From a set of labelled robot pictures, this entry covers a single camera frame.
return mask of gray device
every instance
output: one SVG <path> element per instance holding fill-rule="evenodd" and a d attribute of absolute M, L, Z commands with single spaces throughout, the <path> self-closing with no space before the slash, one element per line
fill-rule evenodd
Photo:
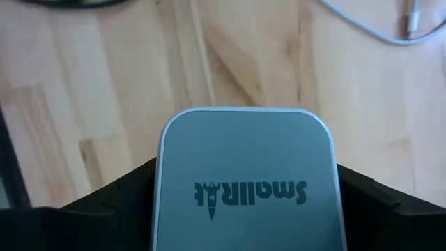
<path fill-rule="evenodd" d="M 156 172 L 152 250 L 346 250 L 332 137 L 310 112 L 188 109 Z"/>

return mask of black cable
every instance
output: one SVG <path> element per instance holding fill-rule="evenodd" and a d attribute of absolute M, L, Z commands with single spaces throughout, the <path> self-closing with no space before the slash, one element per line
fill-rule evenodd
<path fill-rule="evenodd" d="M 31 208 L 6 122 L 0 111 L 0 178 L 11 208 Z"/>
<path fill-rule="evenodd" d="M 116 6 L 131 0 L 104 0 L 100 3 L 88 3 L 88 0 L 21 0 L 26 3 L 32 3 L 39 6 L 48 8 L 58 8 L 66 10 L 79 10 L 79 9 L 96 9 Z"/>

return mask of wooden desk surface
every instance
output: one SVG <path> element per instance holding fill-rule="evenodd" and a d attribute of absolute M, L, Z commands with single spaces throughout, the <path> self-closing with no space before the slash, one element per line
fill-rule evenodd
<path fill-rule="evenodd" d="M 398 36 L 401 0 L 333 0 Z M 422 2 L 420 33 L 446 18 Z M 446 33 L 382 44 L 312 0 L 136 0 L 55 11 L 0 1 L 0 101 L 34 206 L 62 206 L 157 153 L 199 105 L 303 107 L 338 161 L 446 206 Z"/>

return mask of printed logo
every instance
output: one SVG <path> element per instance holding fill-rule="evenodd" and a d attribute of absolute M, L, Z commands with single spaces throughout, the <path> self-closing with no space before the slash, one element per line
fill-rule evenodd
<path fill-rule="evenodd" d="M 297 205 L 302 205 L 307 200 L 304 188 L 307 187 L 306 181 L 299 181 L 295 184 L 293 181 L 289 182 L 232 182 L 221 183 L 223 188 L 222 202 L 228 206 L 254 206 L 256 198 L 268 199 L 272 195 L 278 199 L 293 199 L 295 198 Z M 207 205 L 210 219 L 213 220 L 215 210 L 217 208 L 217 192 L 220 190 L 220 183 L 215 185 L 210 182 L 195 183 L 195 199 L 197 206 L 204 206 L 206 191 Z"/>

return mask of black plastic mount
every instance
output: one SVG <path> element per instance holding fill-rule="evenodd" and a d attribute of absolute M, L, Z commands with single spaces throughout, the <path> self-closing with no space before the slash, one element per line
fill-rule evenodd
<path fill-rule="evenodd" d="M 0 211 L 3 250 L 150 250 L 156 159 L 61 209 Z M 446 250 L 446 210 L 338 165 L 348 250 Z"/>

